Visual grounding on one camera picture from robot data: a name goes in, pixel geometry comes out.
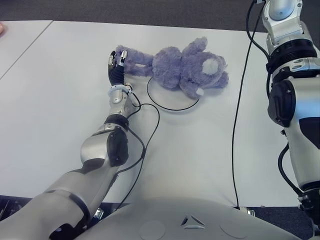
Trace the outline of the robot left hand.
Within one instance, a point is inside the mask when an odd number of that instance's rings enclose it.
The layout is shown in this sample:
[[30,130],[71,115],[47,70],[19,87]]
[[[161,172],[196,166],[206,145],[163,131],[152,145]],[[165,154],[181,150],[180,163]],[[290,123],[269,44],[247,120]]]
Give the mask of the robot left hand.
[[112,51],[108,58],[108,79],[112,87],[125,83],[125,61],[128,52],[126,50],[121,52],[119,62],[116,60],[116,55],[117,53]]

